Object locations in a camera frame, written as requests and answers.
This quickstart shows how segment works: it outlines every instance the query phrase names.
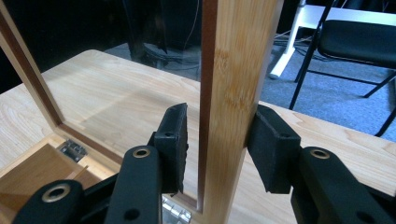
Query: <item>white table leg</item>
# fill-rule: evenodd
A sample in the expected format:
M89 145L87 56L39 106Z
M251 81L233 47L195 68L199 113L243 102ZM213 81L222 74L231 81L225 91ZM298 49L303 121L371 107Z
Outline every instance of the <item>white table leg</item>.
M291 55L293 55L293 53L295 51L295 48L293 45L294 45L295 38L297 36L300 18L304 15L304 12L303 12L304 6L305 6L305 0L301 0L300 5L297 7L296 15L294 16L293 25L291 26L288 45L286 46L286 49L283 52L280 59L277 61L275 67L271 71L271 73L269 75L270 78L279 78L280 75L282 75L283 70L285 70L285 67L291 58Z

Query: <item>bamboo frame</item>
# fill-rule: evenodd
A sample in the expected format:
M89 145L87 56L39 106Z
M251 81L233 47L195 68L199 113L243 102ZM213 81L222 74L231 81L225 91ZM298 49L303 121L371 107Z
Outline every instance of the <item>bamboo frame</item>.
M276 0L204 1L198 200L193 202L196 222L227 222L281 5ZM0 45L51 128L74 135L120 163L120 157L63 123L1 0L0 10Z

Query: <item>wooden board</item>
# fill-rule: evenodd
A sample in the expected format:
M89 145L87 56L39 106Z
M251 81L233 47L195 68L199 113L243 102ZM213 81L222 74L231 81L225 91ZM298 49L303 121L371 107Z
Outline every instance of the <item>wooden board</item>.
M24 85L0 94L0 170L52 132Z
M0 173L0 222L10 223L29 198L58 179L75 179L84 189L100 181L59 151L64 139L52 135L24 152Z
M34 116L29 117L35 122L12 122L12 126L1 126L2 132L15 134L13 141L24 144L9 144L10 147L22 151L23 146L28 146L35 141L37 134L42 134L37 128L37 123L45 123L40 113L35 113L33 99L23 85L11 90L13 94L0 95L1 102L13 102L14 105L25 105L23 110L32 111ZM274 105L272 107L281 117L302 137L302 145L324 147L336 153L352 173L363 183L394 195L396 191L396 143L359 133L329 122L314 119L288 109ZM3 116L11 116L20 110L3 110ZM17 135L21 129L26 130L26 135ZM0 141L8 142L8 136L0 134ZM197 155L192 149L190 154ZM1 151L1 157L7 151ZM111 175L111 169L100 167L97 174L101 178ZM242 167L241 175L235 192L235 198L229 218L229 223L295 223L295 218L290 206L289 195L272 195L265 193L263 184L254 164L247 154Z
M219 0L206 158L206 223L228 220L281 6L276 0Z
M65 123L120 156L145 145L165 110L188 104L188 172L185 190L197 191L198 82L89 50L43 74Z

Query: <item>wooden table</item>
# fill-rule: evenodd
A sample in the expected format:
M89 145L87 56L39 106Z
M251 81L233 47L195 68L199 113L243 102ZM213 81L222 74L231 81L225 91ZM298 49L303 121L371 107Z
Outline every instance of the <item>wooden table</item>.
M64 116L67 116L67 122L98 138L105 138L104 141L114 146L119 154L124 153L124 150L129 147L144 144L147 140L146 135L158 127L158 119L161 120L164 111L150 110L158 110L157 107L166 108L168 105L182 101L187 102L191 148L188 152L185 185L187 192L194 194L199 118L198 82L94 50L79 54L49 70L43 76L54 98L63 102L58 105ZM160 79L163 82L164 78L174 87L172 90L156 86L156 80ZM96 97L87 99L86 97L90 97L93 92L96 92ZM136 105L140 108L137 114L130 112L132 115L130 114L130 118L125 120L136 125L145 124L145 127L140 125L136 129L128 130L127 126L119 126L128 134L141 133L131 137L131 140L122 137L124 134L128 135L127 133L116 134L114 130L117 126L111 126L110 121L126 116L124 113L128 114L128 106ZM395 194L395 143L275 105L268 106L279 113L302 137L303 147L317 146L331 150L340 157L359 181L387 194ZM147 113L153 113L151 117L153 120L133 116ZM23 85L0 95L0 118L2 146L0 166L2 167L51 133L49 125ZM101 125L105 124L106 127L102 126L103 129L97 129L98 126L95 126L93 129L95 120L101 121ZM229 223L271 222L295 222L290 206L290 196L265 193L259 174L247 154Z

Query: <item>metal hinge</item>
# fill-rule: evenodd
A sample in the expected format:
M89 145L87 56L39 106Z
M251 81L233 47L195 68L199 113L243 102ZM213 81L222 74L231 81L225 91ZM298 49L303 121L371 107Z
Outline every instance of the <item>metal hinge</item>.
M75 162L79 162L85 155L88 154L84 147L70 139L67 140L64 143L64 146L61 147L61 152Z
M191 213L163 197L163 223L188 224Z

